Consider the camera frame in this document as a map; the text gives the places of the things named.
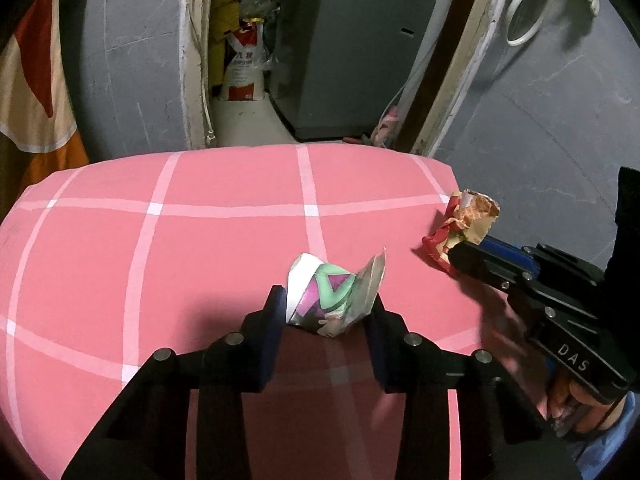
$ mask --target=orange towel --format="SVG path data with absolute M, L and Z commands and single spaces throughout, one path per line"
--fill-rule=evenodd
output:
M 24 189 L 88 164 L 66 90 L 59 0 L 36 0 L 0 54 L 0 220 Z

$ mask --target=crumpled wrapper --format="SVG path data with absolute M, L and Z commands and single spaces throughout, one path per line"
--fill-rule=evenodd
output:
M 335 337 L 368 316 L 385 273 L 385 253 L 358 273 L 303 253 L 293 262 L 287 284 L 287 323 Z
M 465 189 L 449 198 L 446 220 L 431 236 L 422 239 L 422 246 L 436 263 L 447 272 L 451 270 L 447 253 L 463 240 L 478 245 L 489 232 L 500 207 L 487 195 Z

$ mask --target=screw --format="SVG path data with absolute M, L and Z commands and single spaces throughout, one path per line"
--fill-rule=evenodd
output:
M 420 343 L 422 343 L 422 336 L 415 332 L 409 332 L 404 335 L 404 342 L 409 346 L 418 346 Z
M 239 332 L 232 332 L 225 337 L 225 343 L 229 346 L 237 346 L 244 341 L 244 336 Z
M 487 364 L 494 360 L 494 357 L 486 350 L 478 350 L 475 353 L 476 359 L 481 363 Z
M 171 357 L 171 349 L 170 348 L 159 348 L 154 352 L 154 359 L 156 361 L 166 361 L 169 357 Z

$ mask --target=pink tablecloth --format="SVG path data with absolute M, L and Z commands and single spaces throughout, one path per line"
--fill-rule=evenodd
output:
M 410 330 L 453 351 L 482 342 L 525 381 L 534 357 L 510 341 L 516 323 L 502 299 L 417 249 L 454 189 L 435 160 L 340 144 L 145 155 L 56 173 L 0 227 L 0 407 L 40 468 L 60 478 L 155 349 L 202 349 L 237 329 L 305 251 L 358 270 L 385 248 L 380 295 Z M 394 476 L 402 398 L 373 380 L 361 329 L 335 340 L 287 329 L 272 383 L 244 403 L 256 480 Z

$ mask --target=sack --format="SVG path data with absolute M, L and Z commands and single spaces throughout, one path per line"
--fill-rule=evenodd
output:
M 220 99 L 259 101 L 264 99 L 262 74 L 262 22 L 247 23 L 228 34 L 226 41 L 236 53 L 226 67 Z

